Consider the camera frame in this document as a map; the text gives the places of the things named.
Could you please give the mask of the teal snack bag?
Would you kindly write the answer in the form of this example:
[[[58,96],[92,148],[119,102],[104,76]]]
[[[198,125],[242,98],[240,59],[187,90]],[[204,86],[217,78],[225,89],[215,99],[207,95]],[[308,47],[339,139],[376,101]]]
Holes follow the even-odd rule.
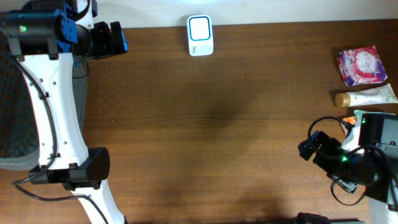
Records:
[[[362,124],[362,118],[363,114],[367,113],[367,111],[363,110],[355,110],[354,111],[354,116],[358,117],[357,123],[354,125],[354,127],[348,131],[345,127],[341,126],[343,128],[343,131],[346,134],[346,139],[341,145],[341,148],[345,151],[352,151],[353,149],[356,149],[359,147],[359,134],[360,134],[360,129],[361,129],[361,124]]]

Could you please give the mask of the orange tissue packet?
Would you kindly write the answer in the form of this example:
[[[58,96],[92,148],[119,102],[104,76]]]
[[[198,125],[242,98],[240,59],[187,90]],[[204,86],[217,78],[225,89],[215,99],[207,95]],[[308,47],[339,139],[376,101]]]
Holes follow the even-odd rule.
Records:
[[[349,124],[350,126],[354,126],[358,121],[358,117],[350,116],[350,117],[342,118],[341,120],[343,121],[341,124],[343,127],[345,127],[346,123]]]

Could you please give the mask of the white cream tube gold cap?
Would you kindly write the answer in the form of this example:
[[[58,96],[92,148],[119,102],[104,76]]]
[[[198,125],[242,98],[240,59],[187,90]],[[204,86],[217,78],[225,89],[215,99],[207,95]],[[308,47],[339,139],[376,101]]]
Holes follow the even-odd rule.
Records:
[[[390,84],[345,93],[335,96],[335,105],[340,108],[353,106],[397,104],[397,97]]]

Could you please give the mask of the purple tissue pack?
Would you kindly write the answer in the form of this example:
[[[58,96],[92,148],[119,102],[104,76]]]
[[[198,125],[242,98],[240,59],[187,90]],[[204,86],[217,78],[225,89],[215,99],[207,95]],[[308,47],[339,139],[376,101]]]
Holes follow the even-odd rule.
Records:
[[[344,50],[339,53],[337,62],[346,86],[377,84],[387,79],[375,46]]]

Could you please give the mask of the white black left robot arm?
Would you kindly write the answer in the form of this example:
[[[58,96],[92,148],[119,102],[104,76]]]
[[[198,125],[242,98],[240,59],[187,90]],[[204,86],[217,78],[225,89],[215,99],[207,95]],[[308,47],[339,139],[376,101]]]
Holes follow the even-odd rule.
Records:
[[[105,147],[86,146],[73,96],[73,66],[125,54],[120,23],[94,22],[97,3],[29,1],[1,14],[7,52],[22,72],[34,110],[39,163],[31,184],[62,184],[83,205],[92,223],[126,223],[108,185]]]

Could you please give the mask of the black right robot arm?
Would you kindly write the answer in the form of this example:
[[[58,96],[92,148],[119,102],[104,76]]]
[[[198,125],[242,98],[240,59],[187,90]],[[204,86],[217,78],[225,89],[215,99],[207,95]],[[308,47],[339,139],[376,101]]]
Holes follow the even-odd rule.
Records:
[[[311,125],[298,145],[300,157],[326,172],[331,192],[339,186],[353,194],[363,186],[357,201],[369,199],[372,223],[397,223],[397,115],[364,112],[339,123],[347,131],[344,142]]]

